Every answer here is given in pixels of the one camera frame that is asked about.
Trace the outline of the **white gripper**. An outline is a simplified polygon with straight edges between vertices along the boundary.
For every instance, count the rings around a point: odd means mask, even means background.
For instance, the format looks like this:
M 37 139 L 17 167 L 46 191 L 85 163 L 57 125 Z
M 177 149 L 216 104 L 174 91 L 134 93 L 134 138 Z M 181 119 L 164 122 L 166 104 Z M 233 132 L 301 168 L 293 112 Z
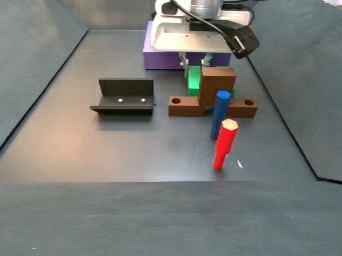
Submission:
M 248 10 L 224 9 L 224 0 L 157 0 L 152 44 L 157 50 L 180 52 L 184 76 L 188 77 L 186 52 L 205 52 L 202 67 L 210 66 L 213 53 L 233 53 L 222 34 L 212 24 L 229 20 L 252 22 Z

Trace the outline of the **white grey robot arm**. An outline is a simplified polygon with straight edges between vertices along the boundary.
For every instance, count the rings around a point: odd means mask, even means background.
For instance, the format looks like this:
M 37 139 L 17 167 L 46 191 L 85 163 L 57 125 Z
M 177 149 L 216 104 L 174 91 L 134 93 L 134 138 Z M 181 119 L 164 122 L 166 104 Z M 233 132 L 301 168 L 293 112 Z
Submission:
M 201 65 L 206 66 L 214 53 L 242 59 L 258 48 L 252 21 L 252 11 L 228 8 L 225 0 L 156 0 L 152 46 L 177 52 L 189 73 L 190 52 L 205 54 Z

